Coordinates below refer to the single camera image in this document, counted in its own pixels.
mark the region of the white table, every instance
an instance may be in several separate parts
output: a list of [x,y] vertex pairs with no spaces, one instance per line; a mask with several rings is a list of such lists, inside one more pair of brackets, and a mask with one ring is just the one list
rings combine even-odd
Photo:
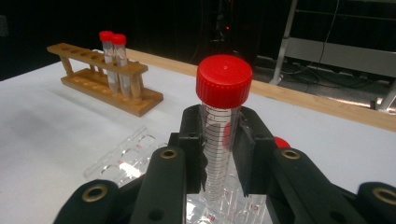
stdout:
[[[87,67],[72,61],[74,69]],[[83,171],[146,125],[177,133],[183,110],[200,104],[195,78],[148,64],[145,86],[163,102],[142,118],[64,86],[61,63],[0,82],[0,223],[51,223],[86,179]],[[396,133],[251,93],[273,135],[305,152],[336,185],[396,186]]]

